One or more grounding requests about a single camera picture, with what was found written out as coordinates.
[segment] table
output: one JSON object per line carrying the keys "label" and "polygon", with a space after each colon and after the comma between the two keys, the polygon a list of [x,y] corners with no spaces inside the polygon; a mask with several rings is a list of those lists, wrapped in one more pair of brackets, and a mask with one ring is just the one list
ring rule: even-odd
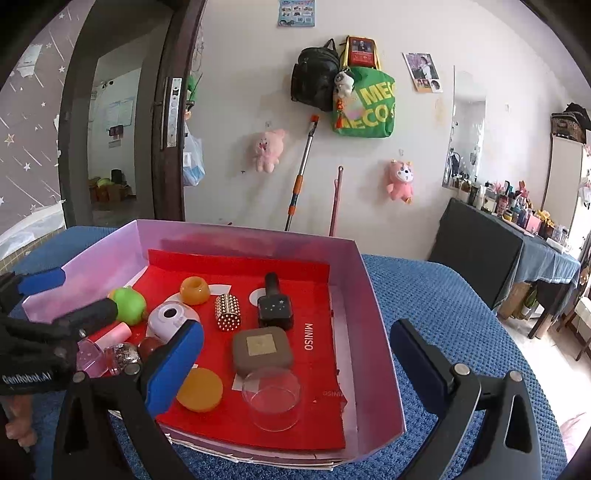
{"label": "table", "polygon": [[[15,268],[34,273],[63,265],[82,250],[112,232],[108,228],[73,227],[33,250]],[[540,436],[544,480],[553,480],[566,465],[566,453],[558,424],[542,389],[525,358],[486,304],[453,270],[429,262],[364,255],[387,330],[399,318],[408,318],[424,339],[438,346],[451,362],[470,365],[478,374],[504,376],[511,369],[524,374]],[[15,309],[13,316],[23,315]],[[437,419],[428,414],[400,363],[394,359],[404,406],[407,432],[391,445],[358,463],[334,471],[296,471],[247,463],[232,463],[175,445],[178,455],[200,479],[392,479],[416,454]],[[53,435],[62,393],[35,396],[34,428],[39,443],[34,448],[37,479],[50,478]],[[482,412],[466,433],[463,444],[446,472],[458,475],[476,440]],[[147,478],[139,457],[125,433],[123,422],[112,419],[113,428],[134,474]]]}
{"label": "table", "polygon": [[491,310],[515,283],[537,282],[544,314],[528,335],[560,315],[579,283],[580,263],[488,212],[451,199],[428,259],[458,272]]}

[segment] mop handle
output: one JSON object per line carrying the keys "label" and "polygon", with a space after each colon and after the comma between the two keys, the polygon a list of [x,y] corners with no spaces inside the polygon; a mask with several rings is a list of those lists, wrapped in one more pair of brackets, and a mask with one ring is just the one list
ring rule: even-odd
{"label": "mop handle", "polygon": [[339,202],[340,202],[340,186],[343,181],[343,166],[339,167],[339,175],[335,180],[335,200],[333,203],[333,213],[330,218],[330,230],[329,236],[335,236],[336,228],[336,216],[339,214]]}
{"label": "mop handle", "polygon": [[308,133],[308,141],[306,142],[306,148],[304,149],[304,155],[301,159],[300,171],[297,173],[295,178],[294,189],[291,195],[290,207],[287,210],[287,223],[285,224],[285,231],[290,231],[291,219],[296,213],[297,198],[301,192],[301,185],[304,182],[304,169],[306,168],[306,162],[308,162],[308,154],[310,153],[310,146],[312,145],[312,139],[314,138],[314,132],[318,126],[318,115],[312,115],[310,118],[310,132]]}

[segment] blue poster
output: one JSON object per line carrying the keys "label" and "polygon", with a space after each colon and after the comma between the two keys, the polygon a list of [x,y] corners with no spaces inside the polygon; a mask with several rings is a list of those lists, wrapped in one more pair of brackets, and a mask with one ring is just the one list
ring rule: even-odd
{"label": "blue poster", "polygon": [[314,0],[279,0],[280,27],[313,27],[316,18]]}

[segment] patterned bag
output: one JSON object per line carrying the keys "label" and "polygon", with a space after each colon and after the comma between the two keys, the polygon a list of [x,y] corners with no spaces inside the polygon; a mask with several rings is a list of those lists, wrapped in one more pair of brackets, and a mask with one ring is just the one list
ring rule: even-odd
{"label": "patterned bag", "polygon": [[339,99],[333,95],[333,130],[346,137],[386,138],[394,131],[395,80],[382,72],[377,51],[377,69],[348,68],[349,41],[343,54],[342,67],[353,77],[353,92]]}

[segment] wall mirror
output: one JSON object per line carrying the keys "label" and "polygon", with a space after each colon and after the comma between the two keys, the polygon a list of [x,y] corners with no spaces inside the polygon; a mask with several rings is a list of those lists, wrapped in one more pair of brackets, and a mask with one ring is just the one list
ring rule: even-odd
{"label": "wall mirror", "polygon": [[457,187],[459,179],[476,180],[482,159],[485,115],[486,91],[472,74],[456,69],[444,187]]}

